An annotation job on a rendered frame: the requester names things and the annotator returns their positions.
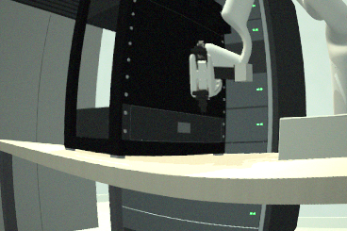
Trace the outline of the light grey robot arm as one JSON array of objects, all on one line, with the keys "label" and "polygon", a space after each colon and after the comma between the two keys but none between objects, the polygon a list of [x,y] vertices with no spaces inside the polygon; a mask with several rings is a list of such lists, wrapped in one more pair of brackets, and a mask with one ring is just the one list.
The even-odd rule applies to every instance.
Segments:
[{"label": "light grey robot arm", "polygon": [[[226,0],[222,17],[243,40],[241,56],[211,43],[207,53],[214,64],[214,78],[234,79],[234,82],[253,82],[253,66],[248,64],[252,40],[247,21],[255,0]],[[325,21],[328,48],[333,115],[347,114],[347,5],[342,0],[296,0],[315,20]],[[319,13],[317,13],[317,11]],[[321,16],[320,16],[321,15]]]}]

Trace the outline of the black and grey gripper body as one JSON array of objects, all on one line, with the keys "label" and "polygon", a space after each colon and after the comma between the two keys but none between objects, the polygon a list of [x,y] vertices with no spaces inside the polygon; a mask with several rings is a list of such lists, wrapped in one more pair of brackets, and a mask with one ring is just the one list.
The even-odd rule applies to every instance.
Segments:
[{"label": "black and grey gripper body", "polygon": [[[195,79],[196,79],[196,89],[195,89]],[[195,56],[190,56],[190,93],[192,95],[193,91],[197,90],[197,83],[199,82],[199,89],[207,89],[209,92],[208,97],[214,95],[215,90],[220,86],[221,79],[217,80],[214,78],[214,68],[211,60],[211,56],[207,54],[207,62],[198,60],[198,70],[196,67],[195,71]],[[219,85],[216,85],[219,83]],[[195,97],[196,95],[192,95]]]}]

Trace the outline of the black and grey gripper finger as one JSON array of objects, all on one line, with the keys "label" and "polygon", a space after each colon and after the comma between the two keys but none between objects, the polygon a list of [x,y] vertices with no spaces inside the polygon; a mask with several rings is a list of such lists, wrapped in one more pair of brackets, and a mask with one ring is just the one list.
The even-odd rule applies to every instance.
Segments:
[{"label": "black and grey gripper finger", "polygon": [[[196,60],[196,66],[198,67],[198,60],[201,61],[207,61],[207,50],[204,41],[198,41],[198,43],[196,45],[199,46],[195,46],[195,48],[191,48],[191,52],[195,55],[195,60]],[[203,45],[203,46],[201,46]],[[198,56],[201,55],[201,56]]]},{"label": "black and grey gripper finger", "polygon": [[196,100],[199,101],[198,107],[201,108],[201,112],[207,112],[207,100],[209,93],[207,89],[199,89],[199,82],[197,83],[197,90],[192,92],[192,95],[196,95]]}]

